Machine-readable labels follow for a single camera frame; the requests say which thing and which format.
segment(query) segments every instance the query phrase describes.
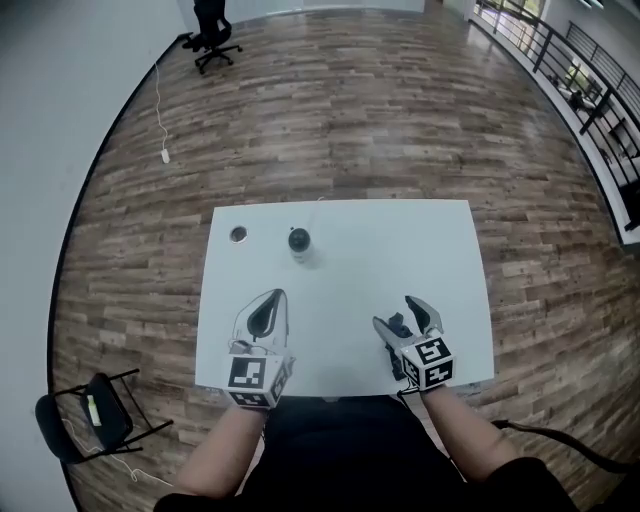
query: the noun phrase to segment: person sitting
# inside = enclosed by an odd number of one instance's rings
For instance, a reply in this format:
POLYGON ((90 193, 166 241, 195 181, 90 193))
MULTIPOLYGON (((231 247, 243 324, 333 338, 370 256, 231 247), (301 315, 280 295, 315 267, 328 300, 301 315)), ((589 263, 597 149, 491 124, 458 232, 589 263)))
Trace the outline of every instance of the person sitting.
POLYGON ((154 510, 577 510, 541 460, 521 457, 451 389, 420 398, 451 460, 391 397, 284 397, 269 413, 231 406, 180 470, 176 492, 154 510), (260 462, 236 495, 261 435, 260 462))

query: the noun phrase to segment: black and white marker cube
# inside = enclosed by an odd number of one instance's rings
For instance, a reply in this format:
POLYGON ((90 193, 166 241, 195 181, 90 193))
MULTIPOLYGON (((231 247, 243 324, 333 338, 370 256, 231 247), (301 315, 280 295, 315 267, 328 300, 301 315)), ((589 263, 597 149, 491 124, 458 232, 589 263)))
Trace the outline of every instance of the black and white marker cube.
POLYGON ((240 407, 273 408, 291 377, 289 362, 290 357, 281 355, 229 354, 223 391, 240 407))
POLYGON ((403 347, 399 355, 407 378, 421 390, 444 384, 455 375, 455 356, 439 336, 403 347))

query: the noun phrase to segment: black office chair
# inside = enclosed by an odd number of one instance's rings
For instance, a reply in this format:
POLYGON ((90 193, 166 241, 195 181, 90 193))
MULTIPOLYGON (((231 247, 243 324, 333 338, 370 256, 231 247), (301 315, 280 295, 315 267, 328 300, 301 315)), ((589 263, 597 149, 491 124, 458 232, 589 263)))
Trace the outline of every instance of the black office chair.
POLYGON ((233 61, 225 55, 225 52, 231 50, 242 51, 240 46, 227 46, 220 48, 220 45, 226 43, 231 37, 231 23, 224 17, 225 0, 196 0, 193 7, 198 23, 200 24, 200 33, 191 38, 193 32, 186 35, 187 42, 182 45, 183 48, 190 48, 194 52, 204 48, 207 50, 202 57, 196 59, 196 67, 201 75, 204 75, 204 67, 211 59, 219 57, 226 60, 229 65, 233 65, 233 61))

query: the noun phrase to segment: white cable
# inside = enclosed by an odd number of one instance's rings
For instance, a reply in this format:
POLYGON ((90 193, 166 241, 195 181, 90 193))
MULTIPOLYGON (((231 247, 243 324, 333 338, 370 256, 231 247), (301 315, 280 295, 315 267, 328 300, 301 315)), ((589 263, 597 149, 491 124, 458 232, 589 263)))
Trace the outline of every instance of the white cable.
POLYGON ((309 215, 309 222, 307 222, 307 231, 311 233, 311 227, 313 225, 313 221, 316 220, 316 212, 318 211, 318 203, 324 199, 324 196, 320 196, 316 199, 315 204, 313 205, 313 210, 311 210, 311 215, 309 215))
POLYGON ((158 69, 158 63, 155 63, 156 66, 156 94, 158 95, 158 102, 156 103, 156 114, 158 115, 158 124, 160 128, 164 130, 164 137, 162 137, 162 150, 164 151, 164 143, 167 141, 167 137, 169 136, 169 132, 167 129, 162 126, 162 121, 160 120, 160 70, 158 69))
MULTIPOLYGON (((62 421, 64 421, 65 423, 69 424, 69 427, 71 427, 71 434, 73 435, 73 439, 76 443, 78 443, 80 445, 80 447, 87 453, 91 453, 91 452, 95 452, 96 450, 100 451, 100 448, 98 448, 97 446, 94 446, 93 448, 87 448, 85 446, 85 444, 80 441, 80 439, 78 439, 78 436, 76 436, 76 431, 73 428, 73 423, 71 423, 71 421, 62 418, 62 421)), ((125 465, 125 467, 129 470, 129 476, 131 476, 131 480, 133 480, 134 482, 138 481, 138 477, 136 476, 136 472, 145 475, 149 478, 152 478, 153 480, 157 480, 158 482, 162 482, 165 485, 168 485, 169 487, 173 487, 173 485, 171 485, 169 482, 165 482, 162 478, 158 478, 157 476, 153 476, 150 475, 149 473, 145 473, 144 471, 142 471, 141 469, 135 468, 135 469, 131 469, 131 467, 129 466, 129 464, 127 464, 125 461, 123 461, 122 459, 119 459, 118 457, 116 457, 115 455, 111 455, 112 459, 117 460, 118 462, 122 463, 125 465)))

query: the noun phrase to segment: black shirt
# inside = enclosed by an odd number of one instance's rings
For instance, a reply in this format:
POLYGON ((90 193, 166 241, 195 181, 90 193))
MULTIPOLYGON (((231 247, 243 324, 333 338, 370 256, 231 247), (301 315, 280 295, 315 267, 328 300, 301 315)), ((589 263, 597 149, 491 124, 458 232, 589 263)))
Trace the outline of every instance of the black shirt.
POLYGON ((388 397, 289 399, 272 411, 265 451, 242 494, 222 501, 170 494, 156 512, 310 508, 320 503, 413 505, 424 510, 577 510, 538 459, 522 458, 467 484, 420 421, 388 397))

